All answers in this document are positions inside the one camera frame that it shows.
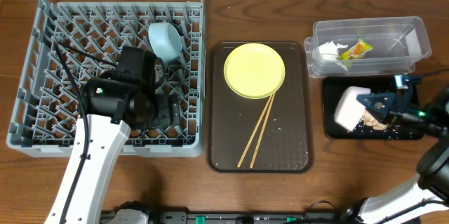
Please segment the food scraps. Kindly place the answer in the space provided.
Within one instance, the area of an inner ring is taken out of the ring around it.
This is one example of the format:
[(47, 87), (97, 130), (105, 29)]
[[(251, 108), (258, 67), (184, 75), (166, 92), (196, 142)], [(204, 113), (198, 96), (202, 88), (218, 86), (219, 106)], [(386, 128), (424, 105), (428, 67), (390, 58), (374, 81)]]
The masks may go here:
[(363, 114), (361, 116), (361, 123), (364, 126), (370, 127), (374, 131), (386, 131), (388, 129), (386, 124), (383, 124), (376, 120), (376, 118), (374, 118), (374, 116), (367, 110), (363, 111)]

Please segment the pink bowl with food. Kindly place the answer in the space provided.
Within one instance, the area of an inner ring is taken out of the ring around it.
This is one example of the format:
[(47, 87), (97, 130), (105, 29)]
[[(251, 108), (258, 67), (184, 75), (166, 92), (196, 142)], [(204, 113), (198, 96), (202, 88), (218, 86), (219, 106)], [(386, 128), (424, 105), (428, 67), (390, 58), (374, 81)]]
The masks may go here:
[(365, 110), (365, 106), (357, 100), (357, 96), (367, 94), (371, 94), (370, 88), (348, 87), (337, 104), (334, 121), (347, 131), (353, 131)]

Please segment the light blue bowl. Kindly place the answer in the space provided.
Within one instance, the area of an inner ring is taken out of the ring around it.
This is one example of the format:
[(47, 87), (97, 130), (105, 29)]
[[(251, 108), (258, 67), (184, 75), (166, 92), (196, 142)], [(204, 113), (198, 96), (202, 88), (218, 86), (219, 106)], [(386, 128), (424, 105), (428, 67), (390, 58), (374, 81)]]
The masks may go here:
[(149, 26), (148, 39), (153, 52), (168, 64), (179, 57), (182, 51), (181, 37), (169, 22), (157, 22)]

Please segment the yellow orange snack wrapper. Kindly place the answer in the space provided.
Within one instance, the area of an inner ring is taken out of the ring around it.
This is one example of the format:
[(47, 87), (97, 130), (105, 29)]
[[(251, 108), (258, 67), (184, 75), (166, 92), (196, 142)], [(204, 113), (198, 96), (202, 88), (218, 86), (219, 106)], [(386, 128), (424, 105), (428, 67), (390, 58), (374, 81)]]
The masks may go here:
[(349, 50), (345, 51), (340, 57), (340, 60), (352, 60), (362, 58), (368, 51), (373, 50), (373, 46), (363, 39), (353, 45)]

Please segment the white tissue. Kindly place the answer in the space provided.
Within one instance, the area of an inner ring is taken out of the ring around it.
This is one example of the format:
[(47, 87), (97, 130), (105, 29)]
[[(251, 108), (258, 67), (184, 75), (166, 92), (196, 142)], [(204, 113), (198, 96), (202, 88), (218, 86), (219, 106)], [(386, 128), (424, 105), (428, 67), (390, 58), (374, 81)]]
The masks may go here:
[(334, 41), (326, 42), (318, 47), (321, 59), (323, 61), (334, 61), (337, 65), (341, 66), (344, 70), (348, 71), (346, 65), (340, 62), (341, 48), (347, 48), (348, 45), (336, 44)]

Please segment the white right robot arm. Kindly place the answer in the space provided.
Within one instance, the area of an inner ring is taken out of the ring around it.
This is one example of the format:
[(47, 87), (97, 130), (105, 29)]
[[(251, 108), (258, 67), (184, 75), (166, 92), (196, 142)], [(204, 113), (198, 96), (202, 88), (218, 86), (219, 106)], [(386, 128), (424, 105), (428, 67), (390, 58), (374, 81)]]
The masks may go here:
[(422, 76), (397, 74), (394, 81), (394, 93), (347, 88), (334, 113), (335, 122), (352, 131), (368, 112), (382, 124), (415, 129), (437, 137), (438, 142), (423, 155), (410, 180), (349, 207), (337, 223), (406, 223), (427, 213), (448, 210), (448, 89), (425, 107), (416, 107), (410, 101)]

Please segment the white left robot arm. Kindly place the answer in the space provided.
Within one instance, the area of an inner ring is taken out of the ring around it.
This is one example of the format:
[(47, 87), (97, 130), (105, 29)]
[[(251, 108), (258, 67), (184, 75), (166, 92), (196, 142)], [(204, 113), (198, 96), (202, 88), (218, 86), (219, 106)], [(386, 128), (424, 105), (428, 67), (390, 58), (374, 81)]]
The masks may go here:
[(98, 223), (114, 166), (133, 130), (180, 123), (174, 94), (158, 94), (164, 61), (143, 48), (125, 46), (113, 68), (75, 88), (76, 135), (47, 223)]

